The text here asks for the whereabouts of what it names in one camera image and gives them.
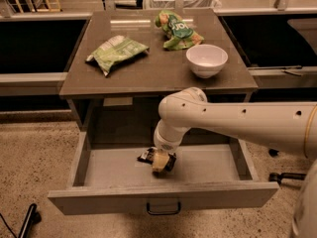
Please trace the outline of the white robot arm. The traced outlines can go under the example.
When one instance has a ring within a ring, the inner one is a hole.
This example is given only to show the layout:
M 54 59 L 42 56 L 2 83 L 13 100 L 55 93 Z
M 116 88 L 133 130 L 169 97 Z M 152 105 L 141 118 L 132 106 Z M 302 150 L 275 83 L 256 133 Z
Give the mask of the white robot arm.
M 165 97 L 158 114 L 154 143 L 162 150 L 175 151 L 187 131 L 199 128 L 311 159 L 290 237 L 317 238 L 316 103 L 210 103 L 201 89 L 190 87 Z

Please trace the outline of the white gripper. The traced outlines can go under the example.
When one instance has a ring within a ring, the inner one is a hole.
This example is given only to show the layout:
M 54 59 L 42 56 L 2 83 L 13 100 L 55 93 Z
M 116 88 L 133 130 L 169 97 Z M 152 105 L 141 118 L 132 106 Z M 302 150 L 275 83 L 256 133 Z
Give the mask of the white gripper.
M 167 124 L 162 119 L 158 121 L 154 132 L 154 144 L 159 149 L 154 153 L 152 170 L 160 173 L 169 161 L 168 152 L 174 152 L 181 144 L 189 127 L 175 127 Z

